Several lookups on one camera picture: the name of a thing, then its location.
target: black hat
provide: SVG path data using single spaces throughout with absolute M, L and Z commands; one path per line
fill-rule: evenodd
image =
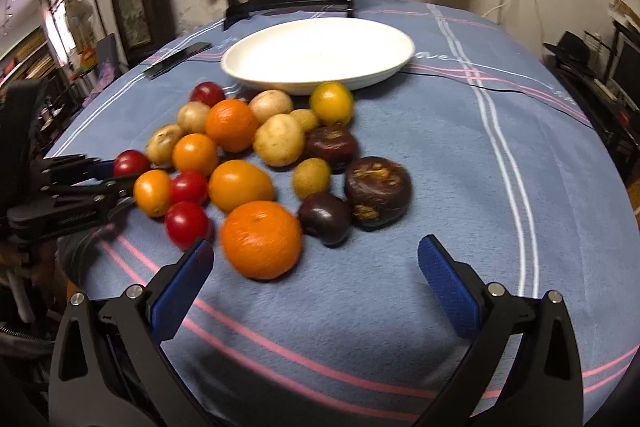
M 565 32 L 558 45 L 546 44 L 545 48 L 552 52 L 560 62 L 574 68 L 578 73 L 596 77 L 588 64 L 591 52 L 584 41 L 571 32 Z

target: red tomato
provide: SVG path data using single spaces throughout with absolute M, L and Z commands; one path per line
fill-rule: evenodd
M 189 100 L 190 102 L 202 102 L 209 107 L 213 107 L 218 102 L 225 100 L 225 98 L 225 92 L 218 84 L 214 82 L 203 82 L 193 88 Z
M 207 179 L 198 171 L 185 171 L 171 181 L 171 200 L 203 204 L 207 199 Z
M 198 238 L 211 240 L 213 223 L 201 206 L 193 201 L 175 203 L 164 215 L 164 229 L 180 250 L 188 250 Z
M 116 156 L 113 163 L 113 176 L 129 176 L 143 174 L 151 169 L 151 163 L 142 152 L 128 150 Z

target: silver bolt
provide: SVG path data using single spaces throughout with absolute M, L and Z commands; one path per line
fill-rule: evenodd
M 562 294 L 559 291 L 551 290 L 547 296 L 553 304 L 559 304 L 562 302 Z
M 84 295 L 81 294 L 80 292 L 74 293 L 73 295 L 71 295 L 71 298 L 69 299 L 69 302 L 71 303 L 72 306 L 79 306 L 80 304 L 82 304 L 83 301 L 84 301 Z
M 133 286 L 129 286 L 127 288 L 127 297 L 129 297 L 129 299 L 137 299 L 142 295 L 143 291 L 144 288 L 142 286 L 140 286 L 139 284 L 134 284 Z
M 489 290 L 489 293 L 494 297 L 502 297 L 504 295 L 505 289 L 499 282 L 492 282 L 486 287 Z

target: white bowl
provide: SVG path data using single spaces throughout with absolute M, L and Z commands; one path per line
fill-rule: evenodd
M 323 82 L 355 90 L 397 73 L 415 54 L 411 38 L 378 22 L 327 17 L 287 22 L 245 37 L 222 70 L 252 89 L 311 94 Z

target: smartphone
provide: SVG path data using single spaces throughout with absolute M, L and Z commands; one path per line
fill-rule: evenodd
M 157 78 L 163 73 L 175 68 L 181 62 L 184 62 L 187 58 L 193 57 L 193 55 L 197 55 L 198 53 L 202 53 L 204 50 L 208 50 L 211 47 L 210 42 L 196 42 L 179 52 L 175 52 L 172 55 L 169 55 L 164 60 L 161 60 L 157 64 L 154 64 L 150 68 L 146 68 L 145 75 L 149 80 L 153 80 Z

